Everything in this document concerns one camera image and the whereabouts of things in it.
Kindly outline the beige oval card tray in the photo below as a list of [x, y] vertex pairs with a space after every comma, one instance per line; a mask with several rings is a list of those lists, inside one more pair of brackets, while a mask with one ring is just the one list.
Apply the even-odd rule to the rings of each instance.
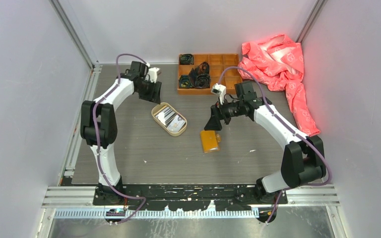
[[151, 110], [151, 115], [169, 135], [180, 136], [187, 128], [187, 119], [170, 104], [162, 102]]

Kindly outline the orange leather card holder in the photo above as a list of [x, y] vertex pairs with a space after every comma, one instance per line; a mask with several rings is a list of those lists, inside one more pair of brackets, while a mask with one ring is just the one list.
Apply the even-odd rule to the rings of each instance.
[[204, 153], [216, 152], [220, 150], [221, 136], [215, 130], [203, 130], [200, 132], [200, 139]]

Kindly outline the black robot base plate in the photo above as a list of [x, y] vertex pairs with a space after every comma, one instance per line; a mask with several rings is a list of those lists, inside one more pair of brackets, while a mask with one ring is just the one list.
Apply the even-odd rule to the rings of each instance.
[[138, 206], [142, 210], [204, 211], [213, 204], [216, 211], [246, 211], [254, 205], [272, 207], [276, 201], [286, 204], [285, 195], [266, 193], [259, 184], [125, 184], [122, 197], [109, 187], [97, 185], [93, 205]]

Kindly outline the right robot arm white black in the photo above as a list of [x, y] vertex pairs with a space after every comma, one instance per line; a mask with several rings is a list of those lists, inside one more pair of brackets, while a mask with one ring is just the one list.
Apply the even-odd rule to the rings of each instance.
[[258, 96], [251, 82], [235, 84], [236, 97], [226, 100], [226, 87], [215, 84], [211, 92], [218, 102], [210, 108], [210, 119], [204, 130], [221, 131], [233, 117], [246, 116], [263, 127], [283, 149], [278, 171], [255, 182], [254, 196], [269, 203], [278, 192], [307, 185], [327, 175], [323, 141], [308, 136], [290, 124], [264, 95]]

